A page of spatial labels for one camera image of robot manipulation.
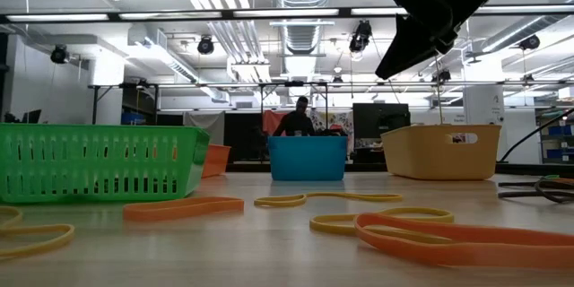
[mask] plastic basket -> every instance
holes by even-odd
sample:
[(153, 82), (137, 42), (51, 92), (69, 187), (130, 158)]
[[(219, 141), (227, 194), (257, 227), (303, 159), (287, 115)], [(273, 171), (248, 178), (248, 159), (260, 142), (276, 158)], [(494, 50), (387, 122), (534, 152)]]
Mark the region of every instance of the plastic basket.
[(500, 126), (442, 125), (407, 126), (381, 138), (387, 168), (393, 174), (416, 179), (477, 180), (494, 175), (499, 135)]
[(164, 126), (0, 125), (8, 203), (153, 201), (199, 184), (209, 135)]
[(227, 168), (227, 160), (230, 157), (231, 147), (218, 144), (210, 144), (205, 157), (204, 173), (202, 178), (219, 176)]
[(269, 137), (274, 180), (341, 180), (347, 137)]

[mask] blue bin on shelf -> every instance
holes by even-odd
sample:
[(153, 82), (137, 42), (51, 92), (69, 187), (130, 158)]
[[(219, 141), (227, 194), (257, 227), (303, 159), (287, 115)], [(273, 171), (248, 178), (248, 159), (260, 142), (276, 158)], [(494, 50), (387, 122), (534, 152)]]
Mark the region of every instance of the blue bin on shelf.
[(342, 180), (347, 137), (269, 137), (273, 180)]

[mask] wooden table surface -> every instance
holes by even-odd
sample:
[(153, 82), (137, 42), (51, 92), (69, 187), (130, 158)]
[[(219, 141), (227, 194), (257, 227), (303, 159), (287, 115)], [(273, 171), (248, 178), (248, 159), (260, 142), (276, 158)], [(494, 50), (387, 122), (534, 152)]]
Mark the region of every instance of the wooden table surface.
[[(71, 223), (76, 237), (48, 254), (0, 260), (0, 286), (573, 286), (574, 271), (418, 265), (355, 238), (309, 230), (314, 215), (427, 206), (452, 211), (458, 223), (574, 234), (574, 205), (497, 198), (494, 181), (519, 179), (534, 178), (426, 182), (348, 173), (343, 182), (273, 182), (268, 173), (228, 174), (204, 179), (195, 196), (243, 198), (244, 213), (145, 224), (124, 223), (121, 204), (24, 206), (25, 224)], [(295, 208), (253, 206), (257, 197), (311, 191), (403, 194), (404, 201), (312, 197)]]

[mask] beige bin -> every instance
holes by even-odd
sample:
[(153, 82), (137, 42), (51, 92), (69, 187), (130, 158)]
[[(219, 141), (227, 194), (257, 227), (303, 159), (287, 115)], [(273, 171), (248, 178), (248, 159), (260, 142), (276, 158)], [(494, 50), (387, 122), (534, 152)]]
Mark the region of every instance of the beige bin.
[(388, 171), (428, 180), (491, 178), (496, 167), (500, 128), (407, 126), (387, 132), (381, 138)]

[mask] man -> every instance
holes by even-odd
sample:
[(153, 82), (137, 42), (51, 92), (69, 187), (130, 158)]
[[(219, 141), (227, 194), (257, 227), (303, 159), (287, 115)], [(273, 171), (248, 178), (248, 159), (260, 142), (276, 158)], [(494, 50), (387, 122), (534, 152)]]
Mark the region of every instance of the man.
[(297, 100), (297, 106), (295, 110), (283, 117), (281, 123), (277, 127), (277, 130), (273, 133), (273, 136), (280, 136), (283, 131), (289, 136), (295, 135), (315, 135), (315, 129), (313, 128), (313, 123), (311, 119), (305, 115), (309, 100), (305, 97), (300, 97)]

